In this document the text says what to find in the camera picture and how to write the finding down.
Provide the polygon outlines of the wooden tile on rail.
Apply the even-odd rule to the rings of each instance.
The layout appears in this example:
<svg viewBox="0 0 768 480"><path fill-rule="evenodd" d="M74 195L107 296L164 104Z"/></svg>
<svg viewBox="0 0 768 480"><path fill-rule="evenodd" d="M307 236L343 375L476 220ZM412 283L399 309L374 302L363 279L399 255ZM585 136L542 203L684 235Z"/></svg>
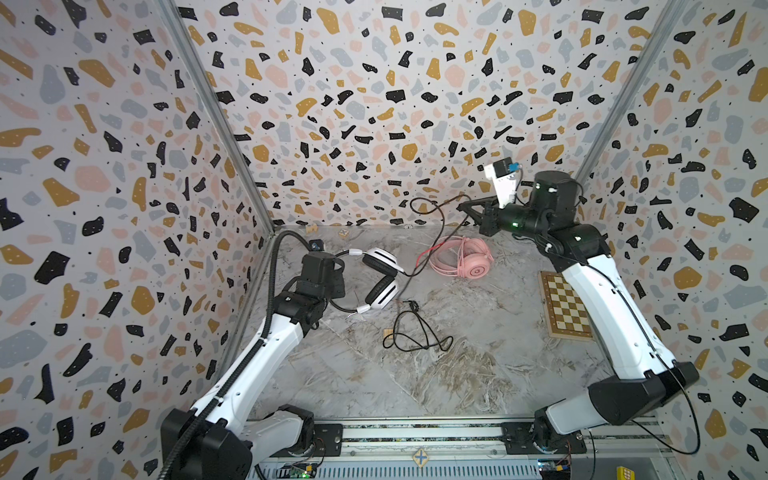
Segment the wooden tile on rail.
<svg viewBox="0 0 768 480"><path fill-rule="evenodd" d="M413 455L412 459L418 468L424 468L428 461L429 455L424 448L419 448Z"/></svg>

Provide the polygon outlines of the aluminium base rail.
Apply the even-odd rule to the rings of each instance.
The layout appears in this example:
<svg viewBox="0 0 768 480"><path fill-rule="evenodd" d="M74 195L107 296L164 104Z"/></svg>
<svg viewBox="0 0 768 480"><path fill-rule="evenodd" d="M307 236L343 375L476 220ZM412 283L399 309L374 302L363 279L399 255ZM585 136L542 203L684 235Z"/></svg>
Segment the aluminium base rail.
<svg viewBox="0 0 768 480"><path fill-rule="evenodd" d="M568 437L558 453L533 446L521 418L362 418L316 420L314 453L277 453L245 479L681 479L671 451L657 444L655 421L598 427ZM412 455L424 448L418 468Z"/></svg>

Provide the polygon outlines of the wooden chessboard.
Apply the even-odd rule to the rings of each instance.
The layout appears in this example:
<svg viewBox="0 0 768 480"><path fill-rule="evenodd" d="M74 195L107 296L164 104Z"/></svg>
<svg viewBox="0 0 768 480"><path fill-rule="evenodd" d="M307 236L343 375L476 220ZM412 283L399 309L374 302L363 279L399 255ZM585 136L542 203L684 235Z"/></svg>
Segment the wooden chessboard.
<svg viewBox="0 0 768 480"><path fill-rule="evenodd" d="M594 339L586 307L560 273L539 273L546 326L551 337L592 341Z"/></svg>

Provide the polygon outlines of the yellow block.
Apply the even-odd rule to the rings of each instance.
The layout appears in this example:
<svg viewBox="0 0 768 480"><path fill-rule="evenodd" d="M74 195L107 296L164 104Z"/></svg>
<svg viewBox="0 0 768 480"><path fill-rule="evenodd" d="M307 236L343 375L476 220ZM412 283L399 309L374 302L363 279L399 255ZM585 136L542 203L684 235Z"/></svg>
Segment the yellow block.
<svg viewBox="0 0 768 480"><path fill-rule="evenodd" d="M617 480L635 480L636 474L633 470L625 466L618 466L616 469Z"/></svg>

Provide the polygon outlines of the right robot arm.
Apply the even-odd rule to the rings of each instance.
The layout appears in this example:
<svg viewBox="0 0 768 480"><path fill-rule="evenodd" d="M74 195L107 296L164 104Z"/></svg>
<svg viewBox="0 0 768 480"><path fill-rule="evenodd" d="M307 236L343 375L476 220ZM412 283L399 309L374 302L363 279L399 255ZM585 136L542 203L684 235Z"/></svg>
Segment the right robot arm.
<svg viewBox="0 0 768 480"><path fill-rule="evenodd" d="M653 332L622 282L599 230L576 219L581 186L563 171L535 174L530 198L516 201L521 169L510 160L484 168L494 195L461 203L482 235L501 231L532 241L578 295L609 360L612 376L582 393L537 410L530 427L534 447L558 453L584 429L620 426L685 395L699 379Z"/></svg>

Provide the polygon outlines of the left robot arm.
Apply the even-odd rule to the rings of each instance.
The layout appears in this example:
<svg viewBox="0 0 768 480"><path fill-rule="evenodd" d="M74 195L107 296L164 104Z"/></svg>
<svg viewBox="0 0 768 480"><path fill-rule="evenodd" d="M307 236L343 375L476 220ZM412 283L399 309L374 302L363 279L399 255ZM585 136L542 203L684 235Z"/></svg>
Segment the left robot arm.
<svg viewBox="0 0 768 480"><path fill-rule="evenodd" d="M314 453L313 413L283 405L261 420L249 415L280 364L318 327L343 272L333 254L303 257L300 275L270 295L260 330L235 363L189 410L174 409L163 420L160 478L245 479L277 453Z"/></svg>

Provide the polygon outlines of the pink headphones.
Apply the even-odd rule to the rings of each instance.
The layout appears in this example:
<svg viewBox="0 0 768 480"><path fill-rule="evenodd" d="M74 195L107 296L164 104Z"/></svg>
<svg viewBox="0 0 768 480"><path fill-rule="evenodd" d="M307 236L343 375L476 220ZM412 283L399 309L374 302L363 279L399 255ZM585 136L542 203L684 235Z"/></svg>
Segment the pink headphones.
<svg viewBox="0 0 768 480"><path fill-rule="evenodd" d="M437 245L423 252L420 260L439 275L476 280L490 272L494 263L491 250L480 238L440 237Z"/></svg>

